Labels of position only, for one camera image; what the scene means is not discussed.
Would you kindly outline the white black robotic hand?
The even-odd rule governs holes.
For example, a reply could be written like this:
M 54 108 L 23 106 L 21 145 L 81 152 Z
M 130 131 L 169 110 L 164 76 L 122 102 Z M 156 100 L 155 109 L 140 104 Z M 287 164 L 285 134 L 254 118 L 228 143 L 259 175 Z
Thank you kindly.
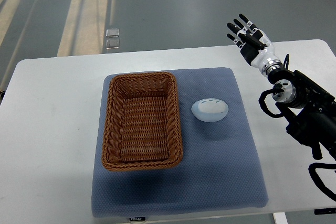
M 227 27 L 230 30 L 227 37 L 239 48 L 245 61 L 263 76 L 284 66 L 265 32 L 246 16 L 239 14 L 239 19 L 227 23 Z

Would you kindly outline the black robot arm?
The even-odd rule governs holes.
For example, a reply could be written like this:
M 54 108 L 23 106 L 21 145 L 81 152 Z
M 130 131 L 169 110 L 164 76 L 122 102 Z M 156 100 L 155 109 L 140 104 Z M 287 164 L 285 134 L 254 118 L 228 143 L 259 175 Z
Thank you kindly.
M 275 68 L 267 75 L 273 84 L 259 98 L 262 110 L 272 118 L 288 121 L 286 132 L 322 159 L 320 146 L 335 158 L 335 97 L 298 70 Z

